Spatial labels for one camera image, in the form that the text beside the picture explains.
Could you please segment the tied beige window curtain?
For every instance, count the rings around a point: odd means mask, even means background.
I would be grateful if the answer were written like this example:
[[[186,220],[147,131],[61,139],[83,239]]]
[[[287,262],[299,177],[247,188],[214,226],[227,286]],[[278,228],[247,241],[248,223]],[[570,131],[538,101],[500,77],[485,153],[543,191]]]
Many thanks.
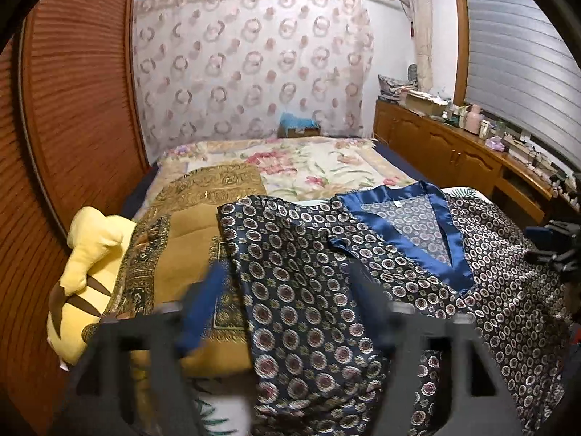
[[[429,92],[433,87],[432,70],[432,1],[409,0],[414,30],[415,59],[419,89]]]

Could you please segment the purple tissue pouch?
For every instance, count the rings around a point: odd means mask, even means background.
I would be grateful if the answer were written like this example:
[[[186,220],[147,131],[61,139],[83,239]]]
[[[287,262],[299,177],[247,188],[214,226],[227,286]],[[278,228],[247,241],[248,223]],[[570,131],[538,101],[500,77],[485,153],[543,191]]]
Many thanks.
[[[503,153],[505,151],[505,145],[503,139],[499,136],[492,136],[485,140],[484,145],[491,151]]]

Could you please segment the cardboard box with blue cloth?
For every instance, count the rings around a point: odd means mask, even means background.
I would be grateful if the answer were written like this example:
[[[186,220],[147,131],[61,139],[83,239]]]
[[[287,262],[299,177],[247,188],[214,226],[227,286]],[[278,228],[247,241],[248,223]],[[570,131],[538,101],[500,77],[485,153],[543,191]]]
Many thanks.
[[[287,112],[281,115],[277,133],[279,138],[290,139],[319,135],[320,126],[314,119],[297,117]]]

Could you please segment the pink thermos jug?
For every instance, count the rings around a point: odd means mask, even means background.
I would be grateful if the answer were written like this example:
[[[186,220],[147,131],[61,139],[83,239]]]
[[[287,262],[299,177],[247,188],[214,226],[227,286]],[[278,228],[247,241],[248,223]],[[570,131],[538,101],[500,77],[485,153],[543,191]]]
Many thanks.
[[[466,115],[464,129],[471,134],[480,135],[480,124],[484,115],[482,114],[482,108],[477,104],[466,106]]]

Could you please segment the navy circle-patterned satin top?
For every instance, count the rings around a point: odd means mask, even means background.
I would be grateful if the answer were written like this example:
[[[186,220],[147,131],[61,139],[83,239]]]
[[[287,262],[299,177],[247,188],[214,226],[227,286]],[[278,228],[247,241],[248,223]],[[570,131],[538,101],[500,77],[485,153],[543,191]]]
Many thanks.
[[[247,318],[255,435],[366,435],[387,390],[392,310],[466,317],[526,435],[556,409],[569,321],[561,286],[494,203],[420,181],[312,206],[222,205],[220,232]]]

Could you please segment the open cardboard box on cabinet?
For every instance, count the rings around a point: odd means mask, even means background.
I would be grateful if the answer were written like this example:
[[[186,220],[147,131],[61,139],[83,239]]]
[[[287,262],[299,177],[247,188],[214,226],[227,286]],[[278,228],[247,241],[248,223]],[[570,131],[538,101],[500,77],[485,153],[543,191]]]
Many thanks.
[[[429,93],[408,90],[403,101],[404,107],[422,115],[441,116],[448,104],[440,97],[433,97]]]

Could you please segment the gold patterned folded blanket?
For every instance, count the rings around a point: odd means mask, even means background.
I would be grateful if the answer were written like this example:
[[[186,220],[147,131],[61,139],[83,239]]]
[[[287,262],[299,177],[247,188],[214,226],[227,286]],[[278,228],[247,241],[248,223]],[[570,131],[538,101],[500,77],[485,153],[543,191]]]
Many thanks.
[[[246,163],[203,167],[163,187],[137,223],[104,312],[148,315],[183,296],[190,284],[203,279],[211,262],[227,255],[218,208],[265,191],[258,168]],[[181,363],[191,377],[250,371],[246,317],[234,279],[226,280],[212,305],[200,347]]]

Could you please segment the long wooden sideboard cabinet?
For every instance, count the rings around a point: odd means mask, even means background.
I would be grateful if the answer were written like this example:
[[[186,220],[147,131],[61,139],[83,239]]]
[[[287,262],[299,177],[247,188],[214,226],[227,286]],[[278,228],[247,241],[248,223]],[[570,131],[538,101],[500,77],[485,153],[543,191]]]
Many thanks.
[[[518,225],[543,225],[556,211],[556,199],[542,178],[460,128],[377,100],[373,132],[431,183],[441,188],[472,187]]]

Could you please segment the yellow plush toy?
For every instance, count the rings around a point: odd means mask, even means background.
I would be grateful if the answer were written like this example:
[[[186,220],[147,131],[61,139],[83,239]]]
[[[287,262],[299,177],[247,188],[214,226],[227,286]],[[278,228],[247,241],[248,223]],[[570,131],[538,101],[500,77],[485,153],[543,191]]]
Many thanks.
[[[72,219],[67,236],[71,254],[50,291],[46,324],[47,342],[65,370],[77,364],[114,297],[135,227],[131,219],[93,207],[81,208]]]

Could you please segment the brown louvered wardrobe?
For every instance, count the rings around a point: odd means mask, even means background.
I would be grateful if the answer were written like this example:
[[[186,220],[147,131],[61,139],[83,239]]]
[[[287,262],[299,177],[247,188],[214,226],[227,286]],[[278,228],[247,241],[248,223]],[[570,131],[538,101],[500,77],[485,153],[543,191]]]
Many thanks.
[[[1,431],[43,435],[65,387],[48,296],[84,206],[120,212],[148,170],[133,0],[1,0]]]

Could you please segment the pink circle-patterned curtain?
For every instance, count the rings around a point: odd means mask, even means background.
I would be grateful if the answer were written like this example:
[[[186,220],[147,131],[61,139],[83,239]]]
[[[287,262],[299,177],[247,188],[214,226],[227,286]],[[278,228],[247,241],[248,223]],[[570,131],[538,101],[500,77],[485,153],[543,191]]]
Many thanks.
[[[362,0],[139,0],[135,91],[146,153],[277,136],[285,114],[361,136],[374,34]]]

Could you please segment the grey window roller blind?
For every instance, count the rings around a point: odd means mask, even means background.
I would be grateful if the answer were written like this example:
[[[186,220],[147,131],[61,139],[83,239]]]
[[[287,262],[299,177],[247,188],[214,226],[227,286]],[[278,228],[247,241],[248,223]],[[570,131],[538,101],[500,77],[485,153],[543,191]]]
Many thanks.
[[[580,68],[534,0],[467,0],[466,100],[580,161]]]

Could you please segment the palm leaf print sheet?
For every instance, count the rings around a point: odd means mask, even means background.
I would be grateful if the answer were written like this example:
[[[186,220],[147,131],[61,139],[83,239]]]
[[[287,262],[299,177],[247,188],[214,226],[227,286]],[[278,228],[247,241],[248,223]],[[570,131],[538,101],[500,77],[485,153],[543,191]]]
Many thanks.
[[[250,196],[218,210],[240,287],[250,355],[239,377],[202,378],[195,401],[213,435],[361,435],[390,360],[350,274],[437,318],[476,282],[469,264],[471,189],[426,182],[292,203]]]

